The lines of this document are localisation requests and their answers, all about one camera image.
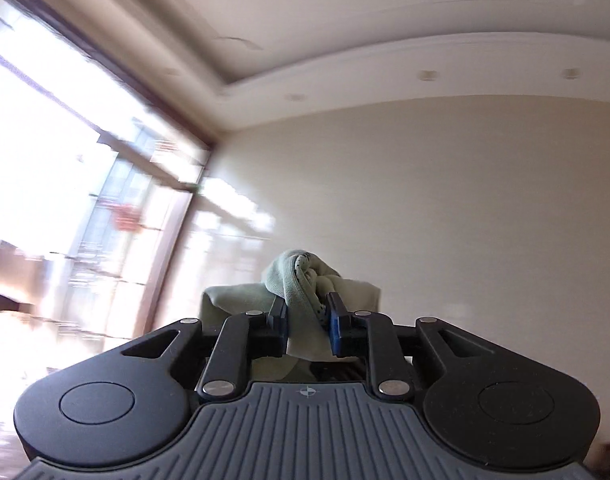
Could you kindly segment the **light green garment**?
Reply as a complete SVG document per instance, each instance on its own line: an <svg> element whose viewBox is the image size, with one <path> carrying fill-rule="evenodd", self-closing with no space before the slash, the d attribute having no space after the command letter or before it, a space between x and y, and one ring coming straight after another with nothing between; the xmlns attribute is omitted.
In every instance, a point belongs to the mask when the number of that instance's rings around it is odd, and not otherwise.
<svg viewBox="0 0 610 480"><path fill-rule="evenodd" d="M323 300L330 292L341 297L348 311L377 312L381 290L367 282L343 278L318 256L305 250L284 252L265 270L259 283L205 289L199 318L218 328L230 315L250 310L267 312L273 300L287 305L289 338L282 358L257 358L251 378L258 382L341 382L358 380L365 367L356 358L332 355Z"/></svg>

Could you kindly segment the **glass door with ornaments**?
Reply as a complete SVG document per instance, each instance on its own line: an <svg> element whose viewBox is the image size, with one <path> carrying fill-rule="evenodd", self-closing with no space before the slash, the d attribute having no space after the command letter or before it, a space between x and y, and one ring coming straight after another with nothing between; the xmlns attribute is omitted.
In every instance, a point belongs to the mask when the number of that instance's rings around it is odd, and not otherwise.
<svg viewBox="0 0 610 480"><path fill-rule="evenodd" d="M127 338L211 149L39 0L0 0L0 310Z"/></svg>

